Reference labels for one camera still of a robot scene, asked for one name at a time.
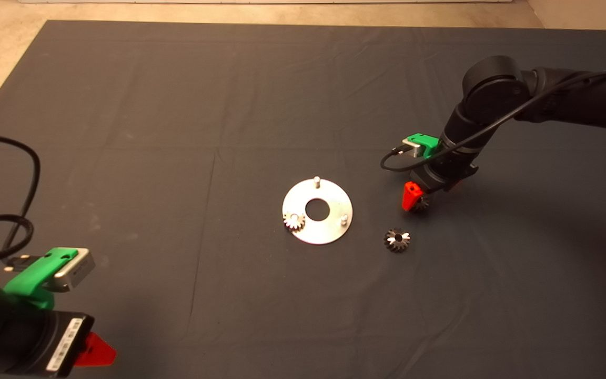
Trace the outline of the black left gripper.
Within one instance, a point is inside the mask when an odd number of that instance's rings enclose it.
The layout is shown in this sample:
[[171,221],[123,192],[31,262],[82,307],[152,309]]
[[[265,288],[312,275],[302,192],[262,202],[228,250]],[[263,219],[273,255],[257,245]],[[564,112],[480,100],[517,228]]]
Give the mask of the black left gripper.
[[117,353],[79,312],[0,312],[0,375],[67,377],[74,367],[108,367]]

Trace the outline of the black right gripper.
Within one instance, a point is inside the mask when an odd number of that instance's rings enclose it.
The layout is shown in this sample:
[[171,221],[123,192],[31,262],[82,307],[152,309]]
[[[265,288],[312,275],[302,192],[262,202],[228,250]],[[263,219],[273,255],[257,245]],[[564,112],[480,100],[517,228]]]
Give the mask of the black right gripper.
[[402,190],[402,209],[406,212],[420,210],[423,207],[424,193],[452,191],[462,180],[476,174],[478,166],[473,161],[479,154],[478,149],[454,151],[411,170],[411,182],[406,182]]

